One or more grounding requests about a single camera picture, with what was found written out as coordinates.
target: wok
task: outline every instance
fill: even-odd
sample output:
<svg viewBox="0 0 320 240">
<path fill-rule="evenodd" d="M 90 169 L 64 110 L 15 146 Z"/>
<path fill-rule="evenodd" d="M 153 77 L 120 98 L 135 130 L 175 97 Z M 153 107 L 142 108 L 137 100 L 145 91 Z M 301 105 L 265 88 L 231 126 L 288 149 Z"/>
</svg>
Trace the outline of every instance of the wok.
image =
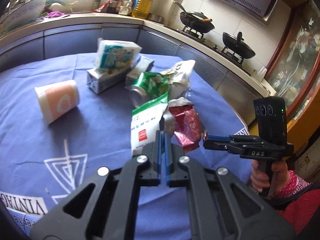
<svg viewBox="0 0 320 240">
<path fill-rule="evenodd" d="M 228 49 L 231 49 L 242 58 L 248 59 L 256 55 L 256 53 L 244 42 L 242 32 L 239 32 L 237 37 L 228 33 L 223 33 L 222 40 Z"/>
<path fill-rule="evenodd" d="M 203 13 L 187 12 L 180 3 L 174 3 L 183 10 L 180 13 L 180 20 L 185 26 L 200 33 L 208 33 L 209 31 L 214 29 L 214 25 L 211 23 L 212 19 L 206 17 Z"/>
</svg>

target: cooking oil bottle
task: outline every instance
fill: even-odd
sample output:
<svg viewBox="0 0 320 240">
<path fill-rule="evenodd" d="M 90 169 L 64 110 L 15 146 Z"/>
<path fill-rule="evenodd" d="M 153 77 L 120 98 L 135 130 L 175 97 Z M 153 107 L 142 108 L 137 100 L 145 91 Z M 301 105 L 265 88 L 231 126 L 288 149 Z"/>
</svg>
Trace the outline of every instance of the cooking oil bottle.
<svg viewBox="0 0 320 240">
<path fill-rule="evenodd" d="M 132 16 L 140 19 L 148 17 L 153 0 L 138 0 L 136 8 L 132 11 Z"/>
</svg>

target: pink paper cup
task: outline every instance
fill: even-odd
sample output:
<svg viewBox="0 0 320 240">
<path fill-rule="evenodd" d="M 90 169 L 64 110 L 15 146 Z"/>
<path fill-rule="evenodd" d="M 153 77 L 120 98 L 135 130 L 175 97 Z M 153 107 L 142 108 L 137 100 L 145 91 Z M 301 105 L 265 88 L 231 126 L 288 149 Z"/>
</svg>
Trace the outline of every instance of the pink paper cup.
<svg viewBox="0 0 320 240">
<path fill-rule="evenodd" d="M 52 123 L 80 103 L 78 88 L 74 80 L 36 87 L 35 91 L 47 124 Z"/>
</svg>

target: person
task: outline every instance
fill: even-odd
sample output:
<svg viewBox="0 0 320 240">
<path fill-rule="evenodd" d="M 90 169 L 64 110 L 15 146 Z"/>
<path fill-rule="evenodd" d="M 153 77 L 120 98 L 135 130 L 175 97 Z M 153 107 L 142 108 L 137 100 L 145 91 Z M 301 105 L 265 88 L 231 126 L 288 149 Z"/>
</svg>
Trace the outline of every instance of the person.
<svg viewBox="0 0 320 240">
<path fill-rule="evenodd" d="M 319 239 L 320 180 L 313 184 L 304 181 L 294 171 L 288 171 L 284 161 L 274 162 L 271 169 L 278 175 L 269 204 L 293 225 L 298 239 Z M 250 179 L 258 192 L 270 187 L 269 177 L 259 170 L 257 160 L 252 160 Z"/>
</svg>

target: bolt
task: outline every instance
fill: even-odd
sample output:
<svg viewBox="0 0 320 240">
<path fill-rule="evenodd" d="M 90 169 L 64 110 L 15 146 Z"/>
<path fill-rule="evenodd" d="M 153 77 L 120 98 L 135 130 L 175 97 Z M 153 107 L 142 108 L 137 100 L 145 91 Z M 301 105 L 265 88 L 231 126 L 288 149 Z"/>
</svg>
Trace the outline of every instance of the bolt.
<svg viewBox="0 0 320 240">
<path fill-rule="evenodd" d="M 98 174 L 100 176 L 106 176 L 109 173 L 109 169 L 107 167 L 100 167 L 98 169 Z"/>
<path fill-rule="evenodd" d="M 220 168 L 217 169 L 217 173 L 219 175 L 227 175 L 228 174 L 228 170 L 225 167 L 220 167 Z"/>
<path fill-rule="evenodd" d="M 179 162 L 181 163 L 188 163 L 190 161 L 190 158 L 188 156 L 181 156 L 179 158 Z"/>
<path fill-rule="evenodd" d="M 145 163 L 147 160 L 148 160 L 148 157 L 145 156 L 145 155 L 139 155 L 139 156 L 137 157 L 137 162 L 138 162 L 138 163 Z"/>
</svg>

